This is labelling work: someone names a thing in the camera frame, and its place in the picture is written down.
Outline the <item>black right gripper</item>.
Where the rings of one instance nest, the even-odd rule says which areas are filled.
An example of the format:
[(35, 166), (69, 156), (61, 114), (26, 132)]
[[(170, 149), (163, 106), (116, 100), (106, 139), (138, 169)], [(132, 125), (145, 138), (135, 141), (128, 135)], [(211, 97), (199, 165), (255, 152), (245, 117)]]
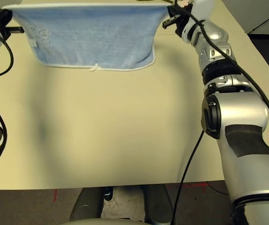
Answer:
[(162, 27), (164, 29), (167, 29), (169, 26), (176, 24), (176, 30), (175, 33), (177, 35), (181, 35), (184, 27), (189, 21), (189, 16), (181, 10), (181, 8), (184, 8), (188, 13), (191, 13), (193, 4), (188, 4), (187, 6), (181, 7), (181, 6), (168, 6), (168, 14), (169, 19), (162, 22)]

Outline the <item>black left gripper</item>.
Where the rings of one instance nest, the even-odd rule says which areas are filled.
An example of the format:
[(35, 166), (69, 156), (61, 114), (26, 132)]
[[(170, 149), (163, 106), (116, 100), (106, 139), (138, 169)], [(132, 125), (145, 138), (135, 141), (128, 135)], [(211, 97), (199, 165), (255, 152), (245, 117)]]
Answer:
[(7, 25), (13, 18), (13, 12), (8, 9), (0, 9), (0, 32), (4, 40), (7, 40), (12, 34), (23, 34), (23, 28), (8, 27)]

